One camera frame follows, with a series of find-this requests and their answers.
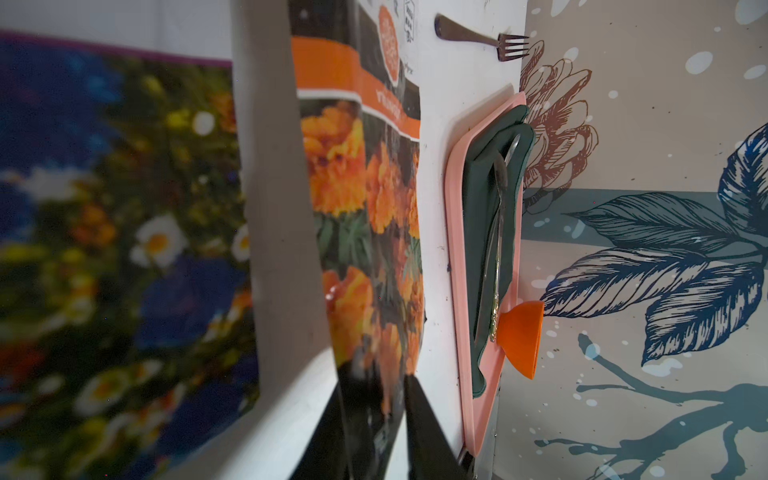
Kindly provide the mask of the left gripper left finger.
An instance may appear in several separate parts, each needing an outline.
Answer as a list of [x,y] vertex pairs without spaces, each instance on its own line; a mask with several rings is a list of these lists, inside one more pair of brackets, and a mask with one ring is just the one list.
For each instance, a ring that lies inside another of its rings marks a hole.
[[344,480],[348,460],[339,385],[333,390],[291,480]]

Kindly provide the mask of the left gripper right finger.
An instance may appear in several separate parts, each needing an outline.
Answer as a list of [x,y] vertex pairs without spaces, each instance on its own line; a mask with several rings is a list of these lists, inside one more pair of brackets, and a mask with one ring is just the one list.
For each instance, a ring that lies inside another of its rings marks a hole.
[[465,472],[453,454],[428,399],[414,375],[404,379],[409,474],[411,480],[462,480]]

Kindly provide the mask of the blue flower seed bag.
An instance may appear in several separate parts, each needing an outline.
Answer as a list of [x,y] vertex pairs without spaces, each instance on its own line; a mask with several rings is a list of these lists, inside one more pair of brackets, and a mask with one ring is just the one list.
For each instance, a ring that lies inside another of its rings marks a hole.
[[227,60],[1,35],[1,475],[155,479],[260,394]]

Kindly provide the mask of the orange flower seed bag top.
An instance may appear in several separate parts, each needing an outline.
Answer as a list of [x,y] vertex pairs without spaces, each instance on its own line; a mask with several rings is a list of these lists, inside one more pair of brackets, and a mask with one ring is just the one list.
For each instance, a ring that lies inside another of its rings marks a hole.
[[292,1],[291,48],[354,479],[382,479],[425,323],[413,1]]

